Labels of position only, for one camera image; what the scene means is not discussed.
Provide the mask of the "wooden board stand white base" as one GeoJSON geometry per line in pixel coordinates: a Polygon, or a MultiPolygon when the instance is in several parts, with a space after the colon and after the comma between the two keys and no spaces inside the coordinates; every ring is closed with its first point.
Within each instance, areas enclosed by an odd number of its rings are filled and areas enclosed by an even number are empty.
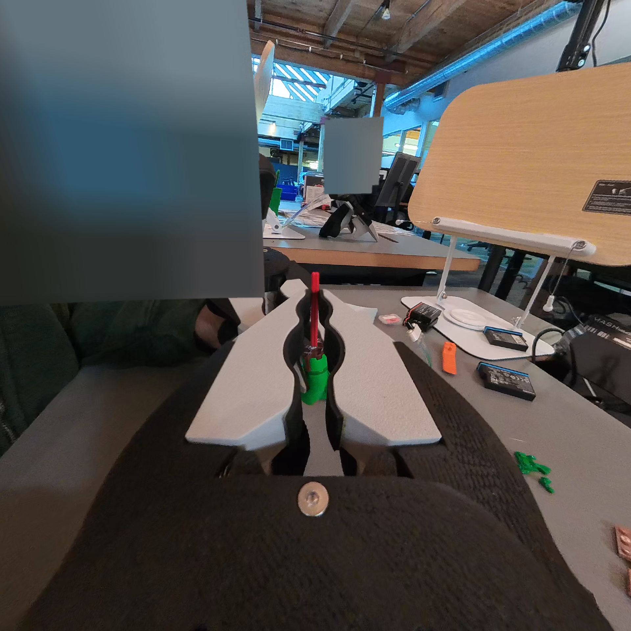
{"type": "Polygon", "coordinates": [[[483,84],[443,114],[408,204],[417,227],[630,265],[630,63],[483,84]]]}

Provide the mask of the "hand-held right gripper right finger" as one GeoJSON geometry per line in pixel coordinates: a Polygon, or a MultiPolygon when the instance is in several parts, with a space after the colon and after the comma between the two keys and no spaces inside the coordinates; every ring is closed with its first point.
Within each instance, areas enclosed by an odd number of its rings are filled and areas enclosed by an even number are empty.
{"type": "Polygon", "coordinates": [[[343,473],[355,476],[373,453],[438,444],[440,430],[392,338],[329,290],[319,303],[326,430],[343,473]]]}

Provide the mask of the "small green lego leaf pieces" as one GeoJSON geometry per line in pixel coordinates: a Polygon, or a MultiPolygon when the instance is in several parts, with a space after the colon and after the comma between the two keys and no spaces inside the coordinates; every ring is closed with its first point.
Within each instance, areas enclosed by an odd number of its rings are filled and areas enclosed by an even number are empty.
{"type": "Polygon", "coordinates": [[[524,476],[536,477],[538,484],[544,488],[544,490],[546,490],[549,494],[555,493],[549,478],[551,469],[548,466],[539,463],[535,456],[519,451],[514,453],[514,457],[520,472],[524,476]]]}

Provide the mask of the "black cardboard box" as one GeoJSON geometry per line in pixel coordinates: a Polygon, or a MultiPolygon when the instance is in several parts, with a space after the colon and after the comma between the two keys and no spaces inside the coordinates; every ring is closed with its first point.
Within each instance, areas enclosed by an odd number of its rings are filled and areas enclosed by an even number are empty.
{"type": "Polygon", "coordinates": [[[630,405],[630,328],[612,317],[592,315],[567,335],[578,375],[630,405]]]}

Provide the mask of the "black white spare gripper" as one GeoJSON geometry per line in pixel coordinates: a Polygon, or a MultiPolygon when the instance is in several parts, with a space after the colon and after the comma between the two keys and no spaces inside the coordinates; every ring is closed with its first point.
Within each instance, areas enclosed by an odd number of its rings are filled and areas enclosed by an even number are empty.
{"type": "Polygon", "coordinates": [[[348,200],[333,199],[331,213],[319,231],[319,237],[334,239],[339,237],[343,229],[349,229],[351,236],[358,240],[362,235],[369,235],[374,242],[379,241],[372,219],[359,203],[348,200]]]}

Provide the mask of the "person's left hand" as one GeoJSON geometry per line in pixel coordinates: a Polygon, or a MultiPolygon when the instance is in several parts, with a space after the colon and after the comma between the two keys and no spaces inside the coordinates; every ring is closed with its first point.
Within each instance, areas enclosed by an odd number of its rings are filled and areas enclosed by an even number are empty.
{"type": "Polygon", "coordinates": [[[241,319],[228,298],[208,299],[196,319],[196,343],[208,352],[215,351],[239,334],[240,324],[241,319]]]}

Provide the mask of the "person's left forearm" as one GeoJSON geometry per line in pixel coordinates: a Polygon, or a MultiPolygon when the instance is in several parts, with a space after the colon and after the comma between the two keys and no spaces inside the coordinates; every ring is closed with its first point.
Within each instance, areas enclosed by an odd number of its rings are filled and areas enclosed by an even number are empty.
{"type": "Polygon", "coordinates": [[[201,353],[203,299],[1,307],[1,454],[82,367],[171,366],[201,353]]]}

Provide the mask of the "black battery blue edge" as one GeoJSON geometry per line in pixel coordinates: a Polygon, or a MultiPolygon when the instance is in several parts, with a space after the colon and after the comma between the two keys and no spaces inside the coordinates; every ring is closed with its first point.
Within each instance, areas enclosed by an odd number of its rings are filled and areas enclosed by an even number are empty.
{"type": "Polygon", "coordinates": [[[529,348],[523,333],[517,330],[486,326],[483,329],[483,335],[490,345],[499,348],[523,352],[529,348]]]}
{"type": "Polygon", "coordinates": [[[486,389],[526,401],[536,398],[530,377],[524,372],[481,361],[477,373],[486,389]]]}

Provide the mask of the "black battery red label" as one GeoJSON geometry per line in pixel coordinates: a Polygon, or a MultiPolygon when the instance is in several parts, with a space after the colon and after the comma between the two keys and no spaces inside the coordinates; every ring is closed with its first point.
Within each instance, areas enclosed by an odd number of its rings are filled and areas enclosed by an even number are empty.
{"type": "Polygon", "coordinates": [[[403,319],[403,326],[407,327],[410,331],[413,330],[414,327],[417,327],[421,333],[426,333],[434,327],[441,313],[442,309],[424,302],[419,302],[407,311],[403,319]]]}

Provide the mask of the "blue ventilation duct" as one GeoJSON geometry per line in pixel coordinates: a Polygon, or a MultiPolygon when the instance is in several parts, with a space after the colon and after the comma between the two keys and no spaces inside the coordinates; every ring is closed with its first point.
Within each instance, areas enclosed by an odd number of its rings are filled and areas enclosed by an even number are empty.
{"type": "Polygon", "coordinates": [[[429,75],[390,94],[385,98],[383,107],[394,112],[406,102],[419,99],[422,94],[449,82],[475,65],[507,52],[529,38],[575,16],[588,21],[593,15],[598,17],[603,4],[603,1],[558,1],[545,9],[535,10],[529,5],[522,12],[517,12],[491,29],[489,37],[480,36],[478,43],[474,44],[471,50],[457,55],[453,60],[447,60],[429,75]]]}

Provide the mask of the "background wooden board stand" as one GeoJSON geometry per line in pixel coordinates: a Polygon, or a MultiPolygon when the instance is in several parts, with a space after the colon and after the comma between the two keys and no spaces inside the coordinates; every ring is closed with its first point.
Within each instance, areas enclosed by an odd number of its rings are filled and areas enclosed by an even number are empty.
{"type": "MultiPolygon", "coordinates": [[[[269,97],[269,91],[272,80],[274,63],[274,43],[269,40],[261,54],[257,71],[254,75],[254,98],[256,106],[256,121],[259,122],[263,115],[264,107],[269,97]]],[[[269,207],[271,197],[266,193],[262,193],[263,202],[263,237],[265,239],[284,239],[284,240],[304,240],[305,236],[289,227],[290,223],[285,226],[281,225],[281,220],[276,213],[269,207]]]]}

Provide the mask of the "green lego stem brown top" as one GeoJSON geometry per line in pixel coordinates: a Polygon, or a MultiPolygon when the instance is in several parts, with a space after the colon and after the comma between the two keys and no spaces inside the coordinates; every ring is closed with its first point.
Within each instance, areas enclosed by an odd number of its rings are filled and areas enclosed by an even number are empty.
{"type": "Polygon", "coordinates": [[[323,345],[323,341],[319,338],[315,347],[305,347],[300,359],[300,369],[305,385],[301,399],[306,405],[313,405],[327,399],[329,369],[323,345]]]}

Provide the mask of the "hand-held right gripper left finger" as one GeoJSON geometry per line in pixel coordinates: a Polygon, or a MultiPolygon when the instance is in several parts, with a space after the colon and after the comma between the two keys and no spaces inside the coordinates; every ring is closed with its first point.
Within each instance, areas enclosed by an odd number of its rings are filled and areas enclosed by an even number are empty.
{"type": "Polygon", "coordinates": [[[303,475],[309,433],[296,365],[311,291],[299,288],[234,341],[185,438],[255,452],[275,475],[303,475]]]}

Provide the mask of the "black office chair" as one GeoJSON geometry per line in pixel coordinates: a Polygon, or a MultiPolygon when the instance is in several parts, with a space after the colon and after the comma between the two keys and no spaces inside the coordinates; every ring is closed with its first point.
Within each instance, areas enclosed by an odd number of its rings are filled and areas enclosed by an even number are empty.
{"type": "Polygon", "coordinates": [[[375,202],[375,207],[390,209],[392,217],[390,225],[395,225],[403,196],[411,182],[414,173],[418,172],[422,158],[403,152],[396,152],[393,156],[388,174],[375,202]]]}

